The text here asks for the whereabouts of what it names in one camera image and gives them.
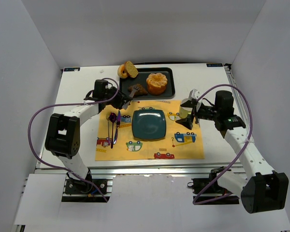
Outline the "silver metal tongs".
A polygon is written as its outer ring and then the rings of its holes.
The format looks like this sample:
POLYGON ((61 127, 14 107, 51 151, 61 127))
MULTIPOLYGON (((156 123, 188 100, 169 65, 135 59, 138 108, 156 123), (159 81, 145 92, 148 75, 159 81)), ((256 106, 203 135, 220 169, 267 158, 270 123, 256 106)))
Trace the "silver metal tongs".
POLYGON ((130 95, 129 95, 129 97, 131 98, 131 100, 128 100, 128 101, 127 101, 127 102, 122 106, 122 108, 123 108, 124 110, 126 110, 126 109, 128 108, 128 106, 130 105, 130 102, 132 101, 132 99, 133 99, 135 93, 136 93, 137 91, 139 91, 139 90, 140 90, 140 88, 139 88, 138 85, 133 85, 133 86, 132 86, 131 93, 130 93, 130 95))

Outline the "brown chocolate bread piece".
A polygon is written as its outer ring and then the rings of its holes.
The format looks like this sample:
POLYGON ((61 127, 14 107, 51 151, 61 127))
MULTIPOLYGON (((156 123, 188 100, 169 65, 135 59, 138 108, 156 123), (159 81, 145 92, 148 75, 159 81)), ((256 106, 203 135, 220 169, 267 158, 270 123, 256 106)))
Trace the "brown chocolate bread piece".
POLYGON ((128 91, 129 92, 134 91, 135 87, 137 87, 138 90, 134 92, 134 97, 144 96, 144 95, 148 94, 147 90, 140 84, 135 84, 135 85, 129 86, 128 91))

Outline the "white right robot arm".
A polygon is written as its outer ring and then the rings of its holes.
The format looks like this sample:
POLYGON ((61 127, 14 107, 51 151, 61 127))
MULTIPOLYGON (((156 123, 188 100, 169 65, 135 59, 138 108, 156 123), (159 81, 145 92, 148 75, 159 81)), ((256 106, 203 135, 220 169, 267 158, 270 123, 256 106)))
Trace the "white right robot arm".
POLYGON ((193 89, 188 99, 181 104, 192 111, 186 118, 177 120, 177 123, 190 130, 201 119, 213 121, 246 173, 246 178, 242 178, 234 174, 230 166, 212 169, 209 183, 197 194, 202 195, 208 189, 225 189, 237 196, 250 214, 283 209, 289 179, 285 173, 278 173, 268 164, 249 140, 250 133, 244 121, 234 113, 233 101, 230 91, 220 90, 216 92, 214 104, 206 106, 202 103, 200 92, 193 89))

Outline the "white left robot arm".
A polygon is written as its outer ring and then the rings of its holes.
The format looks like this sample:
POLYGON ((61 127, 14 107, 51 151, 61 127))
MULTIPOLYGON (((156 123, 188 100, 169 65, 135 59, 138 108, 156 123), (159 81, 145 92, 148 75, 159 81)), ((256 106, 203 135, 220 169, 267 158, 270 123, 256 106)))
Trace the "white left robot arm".
POLYGON ((79 155, 81 126, 107 105, 118 110, 126 109, 131 100, 132 97, 117 87, 109 87, 106 78, 95 81, 94 89, 86 94, 84 103, 64 114, 51 115, 46 133, 46 150, 63 163, 73 179, 88 181, 89 168, 79 155))

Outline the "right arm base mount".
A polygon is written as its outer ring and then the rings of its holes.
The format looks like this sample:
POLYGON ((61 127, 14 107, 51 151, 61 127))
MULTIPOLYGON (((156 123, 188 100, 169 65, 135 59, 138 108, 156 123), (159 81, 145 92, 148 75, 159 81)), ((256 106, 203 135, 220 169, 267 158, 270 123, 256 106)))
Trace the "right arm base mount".
MULTIPOLYGON (((223 170, 224 167, 212 169, 208 178, 193 178, 188 182, 187 188, 192 190, 193 198, 223 170)), ((236 205, 239 204, 239 198, 225 188, 219 187, 216 182, 197 199, 196 203, 201 203, 201 205, 236 205)))

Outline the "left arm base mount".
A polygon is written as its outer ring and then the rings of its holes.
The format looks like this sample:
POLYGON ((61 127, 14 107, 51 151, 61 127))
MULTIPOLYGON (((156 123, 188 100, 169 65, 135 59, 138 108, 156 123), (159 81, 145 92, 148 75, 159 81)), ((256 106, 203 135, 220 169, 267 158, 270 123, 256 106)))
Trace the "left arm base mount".
POLYGON ((109 200, 113 181, 101 178, 91 181, 97 188, 79 179, 69 177, 67 174, 61 201, 64 203, 106 203, 100 192, 109 200))

